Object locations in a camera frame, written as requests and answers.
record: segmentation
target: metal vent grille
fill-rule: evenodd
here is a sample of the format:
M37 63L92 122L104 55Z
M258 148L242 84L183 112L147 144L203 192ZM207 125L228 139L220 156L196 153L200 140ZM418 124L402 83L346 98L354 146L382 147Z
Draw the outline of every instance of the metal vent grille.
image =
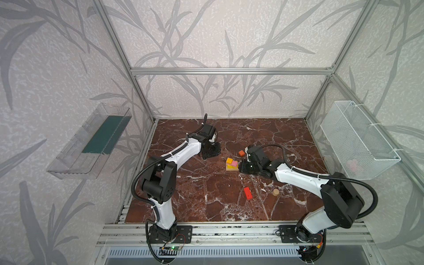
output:
M174 257L299 257L296 246L185 246ZM153 247L160 255L159 247ZM112 247L109 258L150 258L148 247Z

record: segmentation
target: robotic arm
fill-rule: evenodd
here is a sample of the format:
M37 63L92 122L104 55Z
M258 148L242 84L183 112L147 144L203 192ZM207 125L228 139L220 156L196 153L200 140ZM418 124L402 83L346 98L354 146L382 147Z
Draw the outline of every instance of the robotic arm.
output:
M241 161L239 171L292 184L310 191L323 200L323 207L306 214L297 223L293 236L300 241L309 242L313 234L327 228L339 226L350 228L356 219L368 215L377 206L377 193L368 184L347 179L339 172L331 176L293 167L286 159L285 149L282 146L279 147L283 149L283 161L278 159L271 161L261 147L248 146L245 150L248 158ZM352 183L365 186L373 195L373 203L363 213L360 213L360 211L364 207L364 200Z
M202 126L186 135L185 141L169 153L161 157L152 156L148 166L133 181L131 193L141 201L147 202L154 209L156 222L151 228L160 242L173 240L177 234L177 220L172 211L171 197L175 192L177 170L192 156L201 153L203 159L220 154L220 144L215 142L214 126L206 124L207 114ZM140 189L147 193L148 200L135 193L135 185L139 180Z

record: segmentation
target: red block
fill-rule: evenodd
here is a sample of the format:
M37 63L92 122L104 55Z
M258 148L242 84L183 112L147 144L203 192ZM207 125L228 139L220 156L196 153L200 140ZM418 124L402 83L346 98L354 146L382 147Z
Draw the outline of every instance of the red block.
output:
M250 199L252 199L252 198L253 198L252 193L250 193L250 189L249 189L249 187L244 188L244 193L246 193L246 198L247 198L248 200L250 200Z

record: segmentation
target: pink object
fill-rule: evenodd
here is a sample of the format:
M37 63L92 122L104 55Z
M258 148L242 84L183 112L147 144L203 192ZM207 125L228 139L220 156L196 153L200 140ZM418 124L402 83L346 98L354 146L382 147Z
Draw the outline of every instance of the pink object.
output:
M346 165L354 173L357 173L361 169L361 167L358 165L358 160L356 159L348 160Z

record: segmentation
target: wallpaper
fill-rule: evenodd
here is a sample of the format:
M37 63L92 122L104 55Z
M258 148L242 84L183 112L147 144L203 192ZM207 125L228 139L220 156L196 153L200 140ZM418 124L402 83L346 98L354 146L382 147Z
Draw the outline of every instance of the wallpaper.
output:
M86 264L151 123L91 1L3 0L0 25L0 264ZM100 102L133 117L99 177L47 173Z
M364 2L104 1L132 67L328 67Z
M157 117L305 117L323 75L156 75L138 78Z
M104 3L132 67L329 67L365 0ZM304 117L323 79L138 76L154 115L171 118Z
M359 39L338 71L414 161L423 168L424 1L378 4ZM335 100L344 100L330 86L308 120L330 172L342 170L319 128ZM364 221L388 265L417 265L424 260L424 197L395 165L366 181L379 195L376 210ZM370 194L360 190L366 207Z

